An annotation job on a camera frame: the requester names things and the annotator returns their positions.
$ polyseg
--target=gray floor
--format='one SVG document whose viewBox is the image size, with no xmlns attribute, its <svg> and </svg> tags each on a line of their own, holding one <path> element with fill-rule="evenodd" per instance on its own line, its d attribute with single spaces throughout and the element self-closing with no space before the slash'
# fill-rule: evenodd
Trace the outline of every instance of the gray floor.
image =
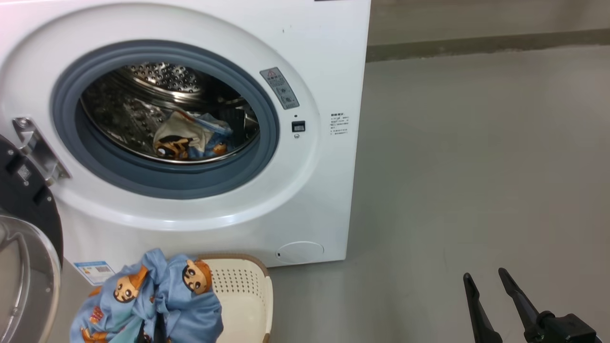
<svg viewBox="0 0 610 343">
<path fill-rule="evenodd" d="M 348 258 L 271 271 L 274 342 L 473 342 L 462 275 L 524 342 L 539 310 L 610 339 L 610 48 L 367 65 Z M 72 269 L 50 342 L 90 287 Z"/>
</svg>

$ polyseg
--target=round washing machine opening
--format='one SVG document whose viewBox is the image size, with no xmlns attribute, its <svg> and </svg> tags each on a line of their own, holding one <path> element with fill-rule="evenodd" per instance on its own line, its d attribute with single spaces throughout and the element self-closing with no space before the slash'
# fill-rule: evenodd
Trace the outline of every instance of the round washing machine opening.
<svg viewBox="0 0 610 343">
<path fill-rule="evenodd" d="M 279 141 L 275 107 L 251 73 L 176 42 L 90 52 L 57 81 L 51 110 L 79 163 L 149 197 L 233 190 L 267 166 Z"/>
</svg>

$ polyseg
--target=door hinge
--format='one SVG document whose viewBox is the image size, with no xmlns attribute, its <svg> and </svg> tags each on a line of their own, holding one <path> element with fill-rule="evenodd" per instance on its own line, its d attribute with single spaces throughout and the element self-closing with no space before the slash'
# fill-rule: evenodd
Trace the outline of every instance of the door hinge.
<svg viewBox="0 0 610 343">
<path fill-rule="evenodd" d="M 13 118 L 13 127 L 21 140 L 19 150 L 40 171 L 47 186 L 70 177 L 68 170 L 53 153 L 31 118 Z"/>
</svg>

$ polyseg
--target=laundry basket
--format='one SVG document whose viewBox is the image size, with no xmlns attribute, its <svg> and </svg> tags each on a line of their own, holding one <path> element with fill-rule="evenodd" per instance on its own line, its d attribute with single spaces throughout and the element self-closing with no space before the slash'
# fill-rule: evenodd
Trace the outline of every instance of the laundry basket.
<svg viewBox="0 0 610 343">
<path fill-rule="evenodd" d="M 223 307 L 224 331 L 217 343 L 267 343 L 273 319 L 273 285 L 267 268 L 249 255 L 201 255 L 212 270 Z"/>
</svg>

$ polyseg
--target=white washing machine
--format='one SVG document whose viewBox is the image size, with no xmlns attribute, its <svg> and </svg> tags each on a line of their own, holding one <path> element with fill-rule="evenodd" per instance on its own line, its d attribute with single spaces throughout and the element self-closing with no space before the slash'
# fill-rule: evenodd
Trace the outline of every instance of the white washing machine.
<svg viewBox="0 0 610 343">
<path fill-rule="evenodd" d="M 344 259 L 369 11 L 0 0 L 0 134 L 15 146 L 1 175 L 57 204 L 63 234 L 37 226 L 78 267 L 117 271 L 156 247 L 269 267 Z M 167 143 L 175 114 L 188 125 Z M 185 153 L 196 142 L 204 156 Z"/>
</svg>

